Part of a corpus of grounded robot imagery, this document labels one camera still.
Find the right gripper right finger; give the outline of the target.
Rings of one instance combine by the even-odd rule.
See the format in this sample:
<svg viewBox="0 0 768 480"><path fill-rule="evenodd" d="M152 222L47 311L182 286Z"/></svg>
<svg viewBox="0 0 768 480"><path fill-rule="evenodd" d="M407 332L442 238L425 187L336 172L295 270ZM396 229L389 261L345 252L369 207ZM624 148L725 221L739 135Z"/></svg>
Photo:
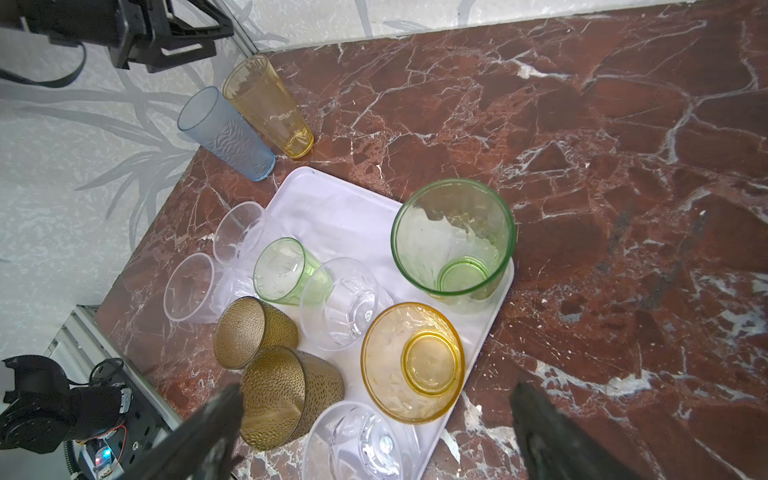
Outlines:
<svg viewBox="0 0 768 480"><path fill-rule="evenodd" d="M531 479L637 479L546 395L527 383L510 394L513 429Z"/></svg>

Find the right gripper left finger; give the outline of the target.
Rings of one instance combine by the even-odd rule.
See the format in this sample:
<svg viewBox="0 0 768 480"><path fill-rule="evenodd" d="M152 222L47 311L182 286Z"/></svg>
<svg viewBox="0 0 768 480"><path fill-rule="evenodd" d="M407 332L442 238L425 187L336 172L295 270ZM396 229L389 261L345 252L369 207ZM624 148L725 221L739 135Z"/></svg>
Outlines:
<svg viewBox="0 0 768 480"><path fill-rule="evenodd" d="M235 452L243 394L230 384L123 473L124 479L231 479L245 459Z"/></svg>

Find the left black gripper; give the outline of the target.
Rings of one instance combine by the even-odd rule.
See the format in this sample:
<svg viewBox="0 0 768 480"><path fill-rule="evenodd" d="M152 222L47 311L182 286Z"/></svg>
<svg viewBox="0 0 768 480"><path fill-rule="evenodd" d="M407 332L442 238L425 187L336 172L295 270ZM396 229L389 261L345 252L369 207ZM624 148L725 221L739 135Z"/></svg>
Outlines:
<svg viewBox="0 0 768 480"><path fill-rule="evenodd" d="M216 42L234 35L214 1L173 2L173 49L155 37L149 8L132 1L3 1L1 27L57 46L102 46L115 67L142 64L150 73L215 56Z"/></svg>

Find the tall yellow plastic cup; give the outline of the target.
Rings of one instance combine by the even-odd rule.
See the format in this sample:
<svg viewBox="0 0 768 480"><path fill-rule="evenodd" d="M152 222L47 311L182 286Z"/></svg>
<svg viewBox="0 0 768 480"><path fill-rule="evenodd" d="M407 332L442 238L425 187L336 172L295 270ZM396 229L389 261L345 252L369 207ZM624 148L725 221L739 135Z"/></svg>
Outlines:
<svg viewBox="0 0 768 480"><path fill-rule="evenodd" d="M313 133L265 55L254 55L237 65L225 80L222 94L288 157L299 159L313 147Z"/></svg>

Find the tall blue frosted cup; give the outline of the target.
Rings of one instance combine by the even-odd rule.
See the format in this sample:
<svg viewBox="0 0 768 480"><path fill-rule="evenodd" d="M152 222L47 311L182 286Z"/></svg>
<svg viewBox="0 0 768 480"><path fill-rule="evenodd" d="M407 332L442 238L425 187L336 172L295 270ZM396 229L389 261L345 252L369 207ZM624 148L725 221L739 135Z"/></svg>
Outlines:
<svg viewBox="0 0 768 480"><path fill-rule="evenodd" d="M215 86L187 101L177 127L253 182L267 178L275 166L272 150Z"/></svg>

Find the brown textured cup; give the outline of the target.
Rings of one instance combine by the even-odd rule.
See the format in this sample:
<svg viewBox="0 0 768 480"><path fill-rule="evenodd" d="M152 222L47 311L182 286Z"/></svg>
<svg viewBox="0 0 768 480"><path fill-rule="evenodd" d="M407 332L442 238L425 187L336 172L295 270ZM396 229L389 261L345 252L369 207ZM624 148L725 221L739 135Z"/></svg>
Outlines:
<svg viewBox="0 0 768 480"><path fill-rule="evenodd" d="M224 369L242 370L266 347L295 348L298 344L298 327L288 315L256 297L244 296L222 313L213 351Z"/></svg>
<svg viewBox="0 0 768 480"><path fill-rule="evenodd" d="M241 380L241 437L270 451L306 435L320 414L345 396L341 372L328 361L285 346L258 353Z"/></svg>

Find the small clear faceted glass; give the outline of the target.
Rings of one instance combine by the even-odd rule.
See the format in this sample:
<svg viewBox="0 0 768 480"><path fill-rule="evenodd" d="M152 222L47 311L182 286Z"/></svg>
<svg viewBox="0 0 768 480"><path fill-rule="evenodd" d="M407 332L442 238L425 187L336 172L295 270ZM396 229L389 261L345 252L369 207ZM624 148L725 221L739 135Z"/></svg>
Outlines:
<svg viewBox="0 0 768 480"><path fill-rule="evenodd" d="M376 408L340 401L322 412L305 442L303 479L412 479L418 452L411 427Z"/></svg>

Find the small yellow cup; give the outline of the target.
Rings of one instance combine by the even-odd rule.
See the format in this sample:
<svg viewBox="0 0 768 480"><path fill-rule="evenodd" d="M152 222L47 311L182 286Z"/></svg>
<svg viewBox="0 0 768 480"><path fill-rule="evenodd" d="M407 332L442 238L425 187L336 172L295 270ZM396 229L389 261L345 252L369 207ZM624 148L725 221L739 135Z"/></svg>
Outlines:
<svg viewBox="0 0 768 480"><path fill-rule="evenodd" d="M452 323L435 308L395 304L371 323L363 339L360 367L373 403L405 424L432 422L457 401L465 355Z"/></svg>

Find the small green cup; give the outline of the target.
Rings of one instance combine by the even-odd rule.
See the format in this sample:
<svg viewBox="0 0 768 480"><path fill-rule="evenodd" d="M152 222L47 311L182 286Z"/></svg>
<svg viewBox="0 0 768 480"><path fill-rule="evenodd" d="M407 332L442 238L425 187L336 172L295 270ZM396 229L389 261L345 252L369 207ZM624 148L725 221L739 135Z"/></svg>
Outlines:
<svg viewBox="0 0 768 480"><path fill-rule="evenodd" d="M297 306L306 283L320 266L321 262L299 240L279 238L256 261L255 292L266 302Z"/></svg>

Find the clear faceted cup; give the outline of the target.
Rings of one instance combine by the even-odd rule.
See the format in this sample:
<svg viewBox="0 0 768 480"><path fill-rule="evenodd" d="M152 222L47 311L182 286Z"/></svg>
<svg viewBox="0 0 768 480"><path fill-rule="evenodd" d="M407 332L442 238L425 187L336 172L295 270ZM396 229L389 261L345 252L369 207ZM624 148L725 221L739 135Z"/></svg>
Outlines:
<svg viewBox="0 0 768 480"><path fill-rule="evenodd" d="M216 260L234 266L254 249L265 225L264 208L255 201L246 201L232 208L221 220L213 239Z"/></svg>

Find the tall green plastic cup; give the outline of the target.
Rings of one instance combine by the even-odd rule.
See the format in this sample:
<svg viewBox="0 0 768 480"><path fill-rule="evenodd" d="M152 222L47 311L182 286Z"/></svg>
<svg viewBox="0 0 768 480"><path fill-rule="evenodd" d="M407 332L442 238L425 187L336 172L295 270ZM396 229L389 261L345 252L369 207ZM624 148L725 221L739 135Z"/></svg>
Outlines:
<svg viewBox="0 0 768 480"><path fill-rule="evenodd" d="M396 267L415 287L447 305L484 302L513 256L518 226L487 185L447 178L413 193L392 224Z"/></svg>

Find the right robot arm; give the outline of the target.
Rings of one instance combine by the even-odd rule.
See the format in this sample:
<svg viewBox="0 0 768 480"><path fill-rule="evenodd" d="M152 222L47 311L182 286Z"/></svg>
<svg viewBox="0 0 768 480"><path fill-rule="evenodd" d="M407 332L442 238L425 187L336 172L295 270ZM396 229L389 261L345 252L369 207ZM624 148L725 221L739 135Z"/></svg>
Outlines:
<svg viewBox="0 0 768 480"><path fill-rule="evenodd" d="M44 454L70 440L87 440L120 426L130 391L120 385L70 385L62 367L41 355L2 362L1 447ZM235 436L275 421L247 414L253 399L231 384L128 467L126 479L227 479L242 458ZM635 479L620 462L546 396L526 383L510 395L513 429L532 479Z"/></svg>

